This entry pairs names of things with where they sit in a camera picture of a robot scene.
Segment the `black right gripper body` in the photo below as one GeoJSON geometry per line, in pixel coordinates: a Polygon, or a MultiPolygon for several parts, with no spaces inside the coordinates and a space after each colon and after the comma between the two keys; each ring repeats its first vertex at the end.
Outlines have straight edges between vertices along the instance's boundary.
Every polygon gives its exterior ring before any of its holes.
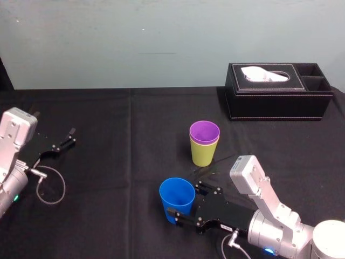
{"type": "Polygon", "coordinates": [[[205,233],[209,229],[217,228],[224,231],[239,231],[248,234],[254,210],[227,201],[221,190],[198,190],[202,196],[197,205],[195,226],[197,232],[205,233]]]}

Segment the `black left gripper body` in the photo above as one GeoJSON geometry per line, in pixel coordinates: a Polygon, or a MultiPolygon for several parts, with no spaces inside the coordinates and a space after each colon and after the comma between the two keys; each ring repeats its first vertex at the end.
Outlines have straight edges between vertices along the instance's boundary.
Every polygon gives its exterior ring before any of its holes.
{"type": "Polygon", "coordinates": [[[29,168],[33,168],[44,157],[44,153],[53,151],[57,146],[57,138],[43,132],[35,133],[19,152],[18,160],[26,163],[29,168]]]}

